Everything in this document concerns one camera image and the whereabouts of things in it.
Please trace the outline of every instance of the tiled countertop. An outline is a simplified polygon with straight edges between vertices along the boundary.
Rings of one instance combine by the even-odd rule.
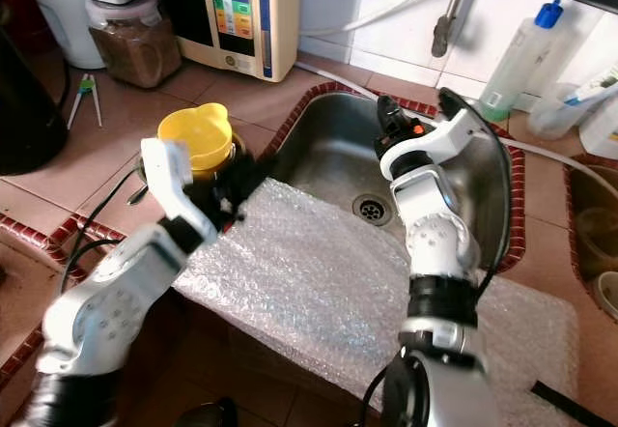
[[[384,93],[436,103],[432,88],[321,58],[302,55],[301,59]],[[35,59],[32,65],[57,100],[63,87],[59,56],[45,55]],[[269,84],[189,62],[151,91],[116,82],[104,72],[95,72],[95,75],[104,128],[96,126],[92,99],[84,99],[68,145],[61,154],[39,171],[0,180],[0,213],[51,234],[70,213],[89,213],[131,167],[137,157],[139,140],[155,135],[162,118],[179,108],[208,101],[218,101],[228,107],[237,133],[257,154],[304,92],[327,81],[310,72],[293,69],[282,83]],[[63,110],[66,115],[80,76],[81,71],[72,72],[72,90]],[[526,131],[523,113],[514,113],[501,125],[518,140],[542,145],[563,155],[583,152],[574,132],[558,142],[538,141]],[[161,210],[150,195],[136,207],[126,205],[128,196],[140,186],[141,182],[132,177],[98,221],[129,234],[145,221],[159,219]],[[618,354],[618,328],[609,318],[600,317],[598,308],[583,292],[573,273],[562,164],[527,154],[525,186],[527,250],[522,261],[506,276],[567,299],[576,307],[582,329],[579,401],[618,422],[618,383],[614,382],[603,357],[603,354],[612,357]]]

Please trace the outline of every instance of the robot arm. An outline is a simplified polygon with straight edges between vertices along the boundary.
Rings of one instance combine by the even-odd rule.
[[[145,139],[142,157],[149,190],[167,217],[121,242],[84,282],[49,307],[37,363],[40,380],[21,425],[113,424],[120,371],[146,313],[184,269],[188,255],[215,242],[234,222],[238,205],[267,173],[250,157],[241,159],[215,185],[185,187],[191,200],[183,191],[192,181],[184,147]]]
[[[499,425],[477,329],[480,250],[438,165],[457,155],[478,126],[461,109],[426,133],[388,97],[379,99],[379,117],[385,135],[376,150],[410,256],[407,318],[400,352],[386,370],[382,425]]]

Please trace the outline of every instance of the drain strainer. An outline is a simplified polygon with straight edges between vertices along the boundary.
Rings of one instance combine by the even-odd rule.
[[[383,226],[392,217],[388,204],[376,195],[359,195],[351,204],[351,210],[374,226]]]

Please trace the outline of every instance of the yellow cup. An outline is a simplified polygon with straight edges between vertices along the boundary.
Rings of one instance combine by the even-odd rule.
[[[220,103],[175,111],[161,121],[156,134],[159,139],[183,141],[188,147],[193,171],[218,166],[232,148],[228,110]]]

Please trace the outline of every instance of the stainless steel sink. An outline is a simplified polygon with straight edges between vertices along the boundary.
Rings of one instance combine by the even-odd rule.
[[[345,93],[319,96],[281,146],[272,176],[359,215],[403,242],[404,226],[374,152],[379,134],[375,102]],[[486,267],[498,248],[502,214],[508,209],[495,144],[473,139],[442,167],[458,196],[460,215],[481,245]]]

